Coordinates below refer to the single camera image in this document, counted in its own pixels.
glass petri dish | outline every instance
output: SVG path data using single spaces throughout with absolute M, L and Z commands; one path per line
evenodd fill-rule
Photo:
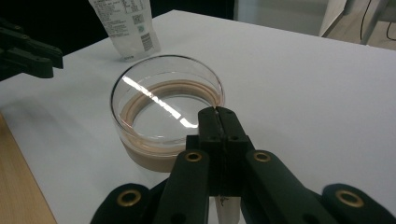
M 189 57 L 162 55 L 127 69 L 115 83 L 110 106 L 129 156 L 157 172 L 171 172 L 185 149 L 186 136 L 198 134 L 198 112 L 224 105 L 216 74 Z

